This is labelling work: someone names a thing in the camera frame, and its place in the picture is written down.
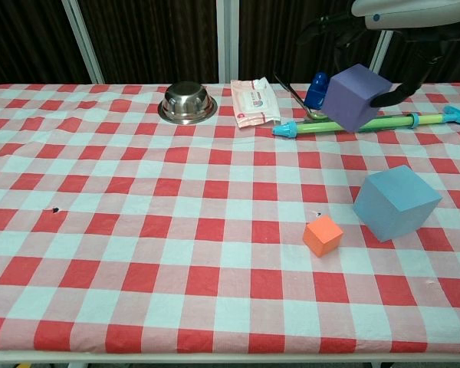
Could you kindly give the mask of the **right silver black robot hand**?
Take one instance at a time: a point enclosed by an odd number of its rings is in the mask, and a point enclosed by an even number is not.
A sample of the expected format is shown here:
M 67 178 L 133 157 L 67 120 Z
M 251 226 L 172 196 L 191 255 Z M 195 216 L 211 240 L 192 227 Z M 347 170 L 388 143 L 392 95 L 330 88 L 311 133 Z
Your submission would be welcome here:
M 393 31 L 419 45 L 403 82 L 370 102 L 371 107 L 400 104 L 421 87 L 442 58 L 443 44 L 460 40 L 460 0 L 349 0 L 345 11 L 308 23 L 297 43 L 334 33 L 339 36 L 337 47 L 345 49 L 362 33 L 373 30 Z

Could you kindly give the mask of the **purple foam cube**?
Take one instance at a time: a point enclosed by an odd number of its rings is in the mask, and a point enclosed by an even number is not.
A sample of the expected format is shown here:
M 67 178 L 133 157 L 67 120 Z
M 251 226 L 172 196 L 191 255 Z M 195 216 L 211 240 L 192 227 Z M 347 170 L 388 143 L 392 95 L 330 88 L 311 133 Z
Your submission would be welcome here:
M 379 108 L 370 102 L 391 86 L 387 79 L 355 64 L 332 76 L 320 111 L 347 132 L 356 132 L 377 116 Z

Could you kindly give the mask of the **small orange foam cube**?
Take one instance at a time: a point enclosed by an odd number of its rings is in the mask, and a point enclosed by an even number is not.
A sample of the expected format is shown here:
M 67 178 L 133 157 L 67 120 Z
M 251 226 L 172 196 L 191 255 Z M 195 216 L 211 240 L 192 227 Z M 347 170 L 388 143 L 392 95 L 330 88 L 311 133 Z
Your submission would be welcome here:
M 336 249 L 343 237 L 343 230 L 328 215 L 321 215 L 305 226 L 304 244 L 317 257 Z

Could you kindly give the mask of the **dark brown curtain panel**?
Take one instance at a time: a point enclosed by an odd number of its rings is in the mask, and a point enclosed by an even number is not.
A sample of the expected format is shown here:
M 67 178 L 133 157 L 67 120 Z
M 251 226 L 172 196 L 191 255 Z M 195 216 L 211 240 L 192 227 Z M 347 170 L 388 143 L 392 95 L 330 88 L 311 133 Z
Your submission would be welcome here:
M 108 84 L 219 80 L 216 0 L 78 0 Z
M 0 84 L 89 84 L 61 0 L 0 0 Z
M 349 0 L 240 0 L 238 79 L 247 81 L 274 74 L 283 81 L 309 83 L 319 72 L 338 72 L 334 63 L 335 37 L 313 37 L 299 45 L 296 40 L 316 18 L 347 9 Z
M 426 83 L 460 82 L 460 41 L 445 42 L 443 57 L 426 78 Z M 413 66 L 412 57 L 419 43 L 407 42 L 402 35 L 394 33 L 384 57 L 380 74 L 394 83 L 403 81 L 404 73 Z

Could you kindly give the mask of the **dark blue toy brick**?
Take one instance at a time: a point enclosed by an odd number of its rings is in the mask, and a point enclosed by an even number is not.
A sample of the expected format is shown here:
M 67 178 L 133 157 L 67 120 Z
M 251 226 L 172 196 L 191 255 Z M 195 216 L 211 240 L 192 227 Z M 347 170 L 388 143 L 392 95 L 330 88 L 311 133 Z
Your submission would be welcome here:
M 307 90 L 304 105 L 313 110 L 320 110 L 327 93 L 330 78 L 324 72 L 317 72 Z

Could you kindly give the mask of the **metal spoon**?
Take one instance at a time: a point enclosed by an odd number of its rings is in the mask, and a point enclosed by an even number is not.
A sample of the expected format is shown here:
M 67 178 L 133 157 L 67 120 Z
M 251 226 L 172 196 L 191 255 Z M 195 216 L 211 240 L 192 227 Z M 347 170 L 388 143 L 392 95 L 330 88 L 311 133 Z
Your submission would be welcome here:
M 312 110 L 311 108 L 307 107 L 304 104 L 304 100 L 298 95 L 295 89 L 288 83 L 283 81 L 283 78 L 279 76 L 277 72 L 273 72 L 273 76 L 276 81 L 287 91 L 291 94 L 291 96 L 298 102 L 299 106 L 304 110 L 306 116 L 309 120 L 328 120 L 328 117 L 316 110 Z

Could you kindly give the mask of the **green and teal toy pump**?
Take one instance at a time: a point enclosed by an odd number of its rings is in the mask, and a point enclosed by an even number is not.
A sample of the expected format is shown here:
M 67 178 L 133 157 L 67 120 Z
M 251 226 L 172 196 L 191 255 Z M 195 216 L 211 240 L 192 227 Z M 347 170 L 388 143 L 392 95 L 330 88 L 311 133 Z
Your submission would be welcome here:
M 358 129 L 359 132 L 394 130 L 396 128 L 415 129 L 423 125 L 442 123 L 457 123 L 460 125 L 460 109 L 453 106 L 445 106 L 440 114 L 418 115 L 410 113 L 407 115 L 377 117 L 364 124 Z M 271 130 L 274 136 L 295 139 L 299 135 L 309 133 L 334 133 L 345 129 L 334 121 L 320 120 L 315 123 L 296 123 L 290 121 L 285 124 L 274 126 Z

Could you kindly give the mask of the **pink white wet wipes pack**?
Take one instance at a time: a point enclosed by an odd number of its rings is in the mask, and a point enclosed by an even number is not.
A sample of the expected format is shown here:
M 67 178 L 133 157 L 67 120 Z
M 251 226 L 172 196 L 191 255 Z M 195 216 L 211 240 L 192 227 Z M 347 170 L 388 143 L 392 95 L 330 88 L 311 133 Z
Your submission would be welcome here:
M 278 99 L 266 77 L 256 80 L 232 80 L 230 87 L 238 128 L 281 120 Z

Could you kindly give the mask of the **large blue foam cube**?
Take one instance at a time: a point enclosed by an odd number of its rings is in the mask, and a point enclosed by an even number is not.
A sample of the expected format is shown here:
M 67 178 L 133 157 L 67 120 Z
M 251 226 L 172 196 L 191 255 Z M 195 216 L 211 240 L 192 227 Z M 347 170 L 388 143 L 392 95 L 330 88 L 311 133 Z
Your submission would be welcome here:
M 385 242 L 415 232 L 442 197 L 408 166 L 367 176 L 353 210 L 376 238 Z

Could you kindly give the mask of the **upturned stainless steel bowl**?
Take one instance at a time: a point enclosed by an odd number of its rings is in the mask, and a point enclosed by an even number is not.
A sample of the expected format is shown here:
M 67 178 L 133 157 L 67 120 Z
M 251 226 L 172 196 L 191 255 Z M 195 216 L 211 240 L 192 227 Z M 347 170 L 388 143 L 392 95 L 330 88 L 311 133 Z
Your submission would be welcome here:
M 159 116 L 170 123 L 189 125 L 212 117 L 218 104 L 204 86 L 193 81 L 171 84 L 158 105 Z

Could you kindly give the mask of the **red white checkered tablecloth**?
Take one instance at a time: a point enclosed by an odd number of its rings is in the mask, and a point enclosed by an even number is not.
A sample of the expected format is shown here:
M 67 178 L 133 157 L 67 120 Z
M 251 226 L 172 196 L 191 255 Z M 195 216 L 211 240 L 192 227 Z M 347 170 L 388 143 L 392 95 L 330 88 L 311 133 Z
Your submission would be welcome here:
M 0 85 L 0 350 L 460 353 L 460 126 L 295 140 L 236 126 L 229 87 L 190 126 L 158 85 Z M 427 84 L 389 113 L 460 109 Z M 365 178 L 442 197 L 379 241 Z M 328 215 L 317 257 L 305 226 Z

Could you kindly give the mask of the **white partition frame post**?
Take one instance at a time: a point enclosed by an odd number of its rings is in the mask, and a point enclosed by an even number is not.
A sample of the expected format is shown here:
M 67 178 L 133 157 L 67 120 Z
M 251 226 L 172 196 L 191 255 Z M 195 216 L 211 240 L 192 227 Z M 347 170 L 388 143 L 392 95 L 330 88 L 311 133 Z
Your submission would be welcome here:
M 240 0 L 215 0 L 218 81 L 239 79 Z
M 94 46 L 90 39 L 81 7 L 78 0 L 61 0 L 75 41 L 83 59 L 87 73 L 93 84 L 104 84 L 104 76 L 100 68 Z
M 383 65 L 384 58 L 389 48 L 393 36 L 393 31 L 381 31 L 375 51 L 370 62 L 369 69 L 378 74 Z

